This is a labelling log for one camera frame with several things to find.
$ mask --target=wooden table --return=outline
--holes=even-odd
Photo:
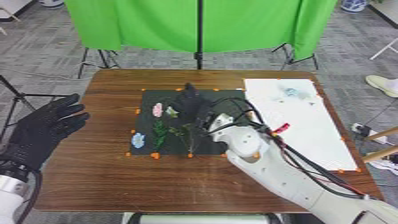
[[[304,212],[259,186],[220,156],[126,157],[135,109],[144,89],[183,87],[243,88],[243,78],[302,78],[316,84],[320,95],[346,139],[362,172],[341,175],[361,191],[382,198],[353,148],[337,114],[307,72],[101,70],[94,76],[83,104],[92,118],[62,142],[44,170],[35,208],[44,211],[144,212]]]

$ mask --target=floor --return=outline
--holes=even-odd
[[[76,68],[83,54],[78,35],[73,29],[66,8],[42,9],[34,5],[19,16],[21,23],[2,23],[9,36],[0,35],[0,74],[7,77],[14,87],[30,93],[83,94],[96,68],[87,68],[83,80],[76,80]],[[366,10],[350,15],[336,8],[325,29],[325,35],[316,50],[320,79],[325,92],[346,126],[353,122],[368,123],[392,98],[364,83],[364,77],[380,74],[398,78],[398,56],[385,52],[375,61],[368,58],[398,36],[398,30]],[[272,54],[272,49],[206,54],[206,69],[279,70],[282,52]],[[193,69],[192,54],[126,47],[119,53],[117,62],[122,68]],[[99,63],[90,52],[89,60]],[[286,70],[313,71],[311,61]],[[12,95],[0,86],[0,121],[5,120]],[[32,99],[34,105],[42,99]],[[16,118],[28,113],[18,107]],[[398,103],[391,105],[380,116],[368,123],[375,130],[384,130],[398,124]],[[361,153],[380,149],[373,143],[357,140]],[[373,167],[368,167],[385,196],[387,202],[398,207],[398,177]],[[34,211],[28,224],[78,224],[119,223],[121,214],[108,213],[42,213]]]

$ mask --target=black cable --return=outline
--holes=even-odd
[[[34,203],[35,203],[35,200],[37,200],[37,197],[39,197],[39,192],[41,192],[41,183],[42,183],[41,171],[32,170],[32,174],[34,174],[34,177],[35,177],[34,193],[32,193],[32,196],[30,196],[30,199],[28,199],[28,204],[26,204],[26,207],[25,207],[25,210],[23,210],[23,213],[21,213],[16,224],[23,224],[23,221],[26,219],[30,210],[34,208]]]
[[[265,125],[265,121],[263,121],[261,114],[259,114],[257,109],[256,109],[252,103],[249,102],[249,100],[245,100],[245,99],[241,99],[241,98],[238,98],[238,97],[227,97],[227,98],[218,99],[218,100],[211,103],[211,107],[215,107],[215,106],[217,106],[222,102],[225,102],[227,100],[231,100],[231,101],[234,101],[234,100],[236,100],[236,101],[241,101],[241,102],[249,105],[249,107],[250,107],[250,109],[252,109],[252,112],[254,112],[254,114],[256,114],[256,117],[257,117],[257,121],[259,121],[259,123]]]
[[[256,107],[254,107],[254,105],[252,105],[252,103],[245,100],[245,99],[241,99],[241,98],[236,98],[236,97],[231,97],[231,98],[224,98],[224,99],[220,99],[220,100],[217,100],[215,102],[213,102],[213,106],[217,106],[224,101],[227,101],[227,100],[231,100],[231,101],[234,101],[234,100],[238,100],[238,101],[241,101],[241,102],[245,102],[245,104],[250,106],[250,110],[254,111],[254,113],[256,113],[256,117],[257,117],[257,120],[259,120],[259,122],[261,122],[261,124],[259,123],[256,123],[254,121],[250,121],[250,125],[257,128],[257,129],[263,129],[263,131],[266,131],[268,133],[268,136],[273,138],[273,141],[279,143],[279,147],[286,147],[286,149],[291,151],[291,153],[297,155],[297,157],[302,159],[302,161],[307,163],[307,165],[314,168],[314,170],[320,172],[320,173],[316,173],[316,172],[313,172],[313,171],[307,171],[305,169],[304,169],[304,167],[300,166],[300,164],[298,164],[298,162],[295,161],[295,163],[298,164],[298,168],[302,169],[302,171],[304,171],[304,173],[305,173],[305,175],[307,176],[311,176],[311,179],[314,180],[314,182],[316,182],[316,184],[323,187],[323,189],[325,190],[329,190],[329,192],[330,193],[334,193],[334,194],[337,194],[339,196],[343,196],[343,197],[348,197],[348,198],[362,198],[362,195],[350,195],[350,194],[345,194],[345,193],[341,193],[341,192],[337,192],[336,190],[332,190],[323,184],[321,184],[321,182],[318,181],[318,179],[313,177],[313,175],[311,175],[311,173],[314,173],[316,175],[321,175],[329,180],[330,180],[330,182],[339,186],[339,187],[343,187],[346,190],[350,190],[353,193],[357,193],[353,190],[352,190],[352,188],[350,187],[346,187],[345,185],[348,185],[348,183],[346,183],[346,181],[327,171],[327,169],[305,158],[305,156],[297,152],[297,150],[282,143],[282,141],[281,141],[281,139],[277,138],[277,137],[273,137],[272,136],[272,130],[270,130],[270,128],[265,126],[265,124],[263,124],[263,117],[261,117],[261,114],[259,114],[259,112],[257,112],[257,109],[256,109]]]
[[[234,120],[238,120],[238,119],[245,116],[245,114],[247,114],[250,111],[252,111],[252,109],[243,110],[241,113],[240,113],[240,115],[238,115],[238,117],[234,118]]]
[[[236,125],[240,125],[238,122],[233,122],[233,123],[222,125],[213,131],[209,131],[209,132],[206,133],[206,135],[211,135],[217,131],[224,130],[225,128],[229,128],[229,127],[233,127],[233,126],[236,126]]]
[[[320,182],[320,180],[314,178],[314,176],[309,174],[307,170],[304,169],[300,163],[297,162],[293,156],[289,155],[289,153],[286,153],[286,156],[291,160],[291,162],[295,163],[297,167],[300,168],[304,174],[307,175],[307,177],[311,178],[311,180],[314,181],[314,183],[320,185],[320,187],[337,196],[346,197],[346,198],[353,198],[353,199],[362,199],[362,195],[352,195],[346,193],[341,193],[339,191],[336,191],[330,187],[327,187],[327,185]]]

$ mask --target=white robotic arm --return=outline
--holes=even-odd
[[[233,123],[233,117],[220,114],[209,132]],[[398,209],[368,195],[346,198],[329,192],[300,169],[289,165],[282,150],[273,140],[250,126],[231,126],[211,133],[213,141],[227,144],[227,159],[268,191],[288,199],[327,224],[392,224],[398,223]],[[352,194],[343,187],[318,177],[325,186]]]
[[[14,224],[14,212],[23,204],[28,185],[16,178],[0,175],[0,224]]]

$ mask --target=chair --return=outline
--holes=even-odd
[[[389,49],[391,51],[394,51],[394,53],[398,54],[398,50],[394,49],[392,45],[398,42],[398,38],[392,40],[392,42],[387,44],[387,46],[384,47],[384,49],[376,52],[376,54],[371,56],[369,60],[373,60],[378,55],[382,54],[382,52]]]
[[[392,135],[398,133],[398,127],[389,129],[387,131],[380,132],[378,134],[371,135],[364,140],[371,141],[382,136]],[[387,155],[398,152],[398,145],[394,145],[391,148],[380,150],[378,152],[371,153],[368,156],[362,157],[364,162],[368,163],[373,160],[382,159]]]
[[[9,10],[3,8],[3,6],[0,5],[0,10],[5,11],[5,13],[9,14],[9,16],[12,17],[12,19],[21,22],[21,20],[18,19],[18,17],[14,16],[14,14],[9,12]],[[0,32],[3,33],[3,35],[7,36],[7,32],[5,29],[0,27]]]

